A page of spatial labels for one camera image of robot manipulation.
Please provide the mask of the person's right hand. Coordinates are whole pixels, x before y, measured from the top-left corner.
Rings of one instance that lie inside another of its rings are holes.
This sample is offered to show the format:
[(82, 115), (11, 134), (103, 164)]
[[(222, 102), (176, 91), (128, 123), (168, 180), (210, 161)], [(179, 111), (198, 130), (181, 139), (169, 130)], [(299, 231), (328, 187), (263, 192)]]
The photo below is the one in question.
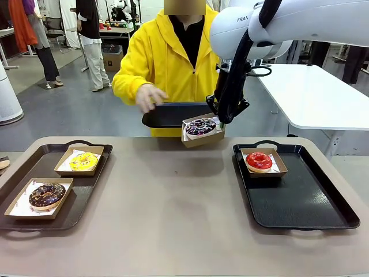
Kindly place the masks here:
[(144, 84), (138, 88), (135, 96), (135, 103), (143, 114), (154, 110), (156, 106), (163, 104), (168, 99), (168, 95), (152, 84)]

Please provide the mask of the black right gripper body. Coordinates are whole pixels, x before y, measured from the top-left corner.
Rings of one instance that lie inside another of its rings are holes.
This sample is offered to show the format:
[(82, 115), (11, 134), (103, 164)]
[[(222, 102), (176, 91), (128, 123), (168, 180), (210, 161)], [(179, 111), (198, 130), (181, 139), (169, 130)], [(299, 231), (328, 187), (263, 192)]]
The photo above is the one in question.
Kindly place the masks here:
[(221, 69), (216, 84), (216, 99), (219, 104), (218, 118), (222, 123), (231, 123), (249, 106), (243, 94), (246, 75), (244, 74), (239, 80), (235, 78), (228, 80), (228, 75), (228, 72)]

